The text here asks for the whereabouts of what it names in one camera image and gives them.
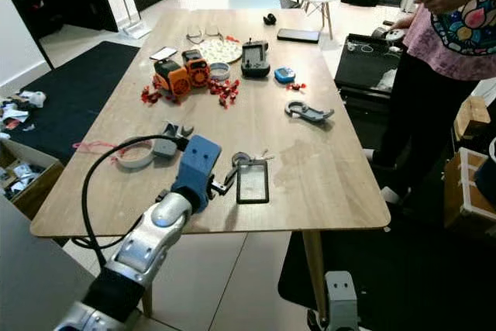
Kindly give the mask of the person's right hand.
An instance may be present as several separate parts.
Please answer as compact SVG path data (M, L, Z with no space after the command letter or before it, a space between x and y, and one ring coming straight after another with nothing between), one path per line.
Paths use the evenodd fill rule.
M391 29L410 29L414 20L415 15L405 16L403 19L398 19L397 22L391 26Z

